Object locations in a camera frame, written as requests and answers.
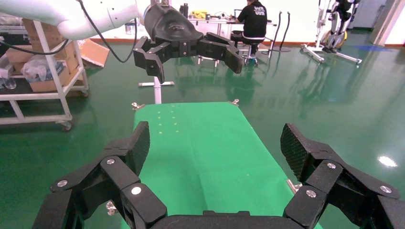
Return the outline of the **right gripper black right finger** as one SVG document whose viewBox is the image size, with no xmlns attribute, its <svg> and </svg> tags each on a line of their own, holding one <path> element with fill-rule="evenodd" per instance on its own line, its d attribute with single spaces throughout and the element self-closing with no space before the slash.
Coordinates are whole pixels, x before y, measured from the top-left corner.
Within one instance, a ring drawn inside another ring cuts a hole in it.
<svg viewBox="0 0 405 229">
<path fill-rule="evenodd" d="M 405 203 L 399 191 L 347 164 L 328 144 L 306 138 L 287 123 L 280 148 L 301 187 L 283 216 L 312 229 L 328 205 L 361 229 L 402 229 Z"/>
</svg>

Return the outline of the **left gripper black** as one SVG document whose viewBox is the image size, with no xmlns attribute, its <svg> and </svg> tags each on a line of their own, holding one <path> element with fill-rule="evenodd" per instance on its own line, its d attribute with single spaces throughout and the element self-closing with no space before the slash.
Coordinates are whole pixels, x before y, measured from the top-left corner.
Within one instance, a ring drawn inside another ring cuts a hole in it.
<svg viewBox="0 0 405 229">
<path fill-rule="evenodd" d="M 194 25 L 171 6 L 157 3 L 144 14 L 144 26 L 150 38 L 141 37 L 133 48 L 135 65 L 148 76 L 165 82 L 163 64 L 169 58 L 204 56 L 223 61 L 234 73 L 241 73 L 244 60 L 234 41 L 208 32 L 197 31 Z"/>
</svg>

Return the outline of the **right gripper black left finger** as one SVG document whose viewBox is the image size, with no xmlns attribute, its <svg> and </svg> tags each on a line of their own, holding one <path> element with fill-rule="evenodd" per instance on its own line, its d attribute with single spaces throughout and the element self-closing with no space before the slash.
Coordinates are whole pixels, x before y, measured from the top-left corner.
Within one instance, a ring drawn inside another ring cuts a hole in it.
<svg viewBox="0 0 405 229">
<path fill-rule="evenodd" d="M 108 201 L 130 228 L 152 228 L 167 208 L 139 177 L 149 147 L 149 124 L 141 121 L 129 137 L 111 141 L 97 159 L 54 181 L 33 228 L 81 229 Z"/>
</svg>

